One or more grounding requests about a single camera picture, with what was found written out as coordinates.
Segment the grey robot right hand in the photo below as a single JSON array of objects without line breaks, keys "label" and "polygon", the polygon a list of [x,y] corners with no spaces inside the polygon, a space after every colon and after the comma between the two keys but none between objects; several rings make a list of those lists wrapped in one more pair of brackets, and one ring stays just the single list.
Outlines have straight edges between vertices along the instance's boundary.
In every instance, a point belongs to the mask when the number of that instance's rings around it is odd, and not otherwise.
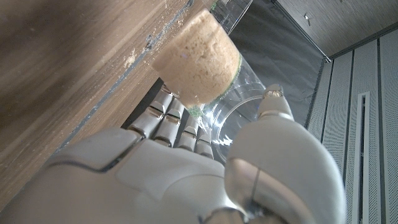
[{"label": "grey robot right hand", "polygon": [[2,223],[344,223],[343,181],[294,121],[282,87],[225,164],[134,131],[96,133],[51,158],[1,212]]}]

